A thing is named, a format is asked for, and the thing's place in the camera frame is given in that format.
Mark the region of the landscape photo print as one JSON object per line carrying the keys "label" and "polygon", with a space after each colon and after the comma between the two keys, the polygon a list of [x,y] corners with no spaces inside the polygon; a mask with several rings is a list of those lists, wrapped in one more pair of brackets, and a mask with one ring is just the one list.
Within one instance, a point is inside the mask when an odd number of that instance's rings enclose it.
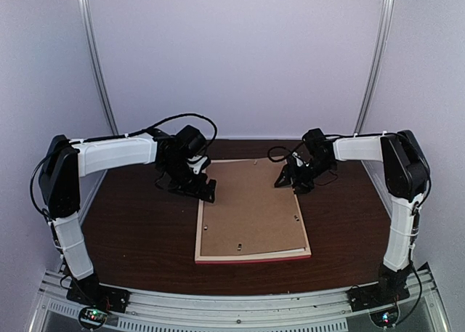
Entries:
{"label": "landscape photo print", "polygon": [[273,252],[267,252],[267,253],[258,253],[258,254],[241,254],[237,255],[237,257],[243,257],[243,258],[274,258],[274,257],[287,257],[291,256],[294,254],[307,254],[310,251],[308,248],[295,248],[295,249],[290,249],[290,250],[285,250],[285,251],[273,251]]}

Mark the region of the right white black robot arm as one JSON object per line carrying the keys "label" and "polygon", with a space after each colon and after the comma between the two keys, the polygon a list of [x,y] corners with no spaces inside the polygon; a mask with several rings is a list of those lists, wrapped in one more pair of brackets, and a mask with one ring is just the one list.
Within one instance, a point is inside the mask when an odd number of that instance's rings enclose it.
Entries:
{"label": "right white black robot arm", "polygon": [[284,164],[274,186],[292,187],[306,194],[315,179],[334,170],[338,162],[377,161],[382,163],[384,181],[392,202],[389,239],[379,270],[379,281],[372,290],[377,303],[387,304],[400,292],[400,284],[413,271],[412,252],[419,232],[420,210],[432,189],[431,170],[411,130],[379,134],[324,134],[310,129],[301,144],[310,154],[308,161],[296,149],[282,158]]}

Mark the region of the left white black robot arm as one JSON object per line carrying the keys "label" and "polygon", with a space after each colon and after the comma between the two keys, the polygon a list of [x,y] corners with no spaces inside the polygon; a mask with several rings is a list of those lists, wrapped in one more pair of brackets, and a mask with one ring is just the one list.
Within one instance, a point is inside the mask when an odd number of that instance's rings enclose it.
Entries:
{"label": "left white black robot arm", "polygon": [[112,169],[153,165],[169,178],[169,192],[213,203],[217,182],[205,173],[211,163],[206,146],[206,138],[191,125],[176,134],[143,129],[115,137],[52,139],[38,166],[42,211],[60,256],[78,281],[76,293],[89,306],[100,304],[105,295],[90,279],[95,270],[81,229],[86,214],[81,204],[88,201],[81,183],[92,176],[101,179]]}

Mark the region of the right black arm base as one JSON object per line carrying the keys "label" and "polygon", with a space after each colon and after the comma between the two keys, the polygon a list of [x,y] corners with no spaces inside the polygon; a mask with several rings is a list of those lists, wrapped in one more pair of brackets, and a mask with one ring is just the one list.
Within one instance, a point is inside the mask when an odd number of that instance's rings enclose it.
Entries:
{"label": "right black arm base", "polygon": [[397,271],[381,264],[376,283],[367,286],[354,286],[347,291],[352,311],[373,309],[409,298],[410,293],[406,280],[412,271],[411,264]]}

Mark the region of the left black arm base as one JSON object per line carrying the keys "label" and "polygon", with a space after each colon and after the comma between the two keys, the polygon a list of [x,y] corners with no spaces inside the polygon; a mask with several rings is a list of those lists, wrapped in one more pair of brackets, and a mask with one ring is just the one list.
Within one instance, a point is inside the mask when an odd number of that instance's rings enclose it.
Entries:
{"label": "left black arm base", "polygon": [[65,275],[70,278],[66,299],[82,305],[98,308],[103,312],[125,313],[130,292],[122,288],[104,286],[97,274],[78,280],[65,265]]}

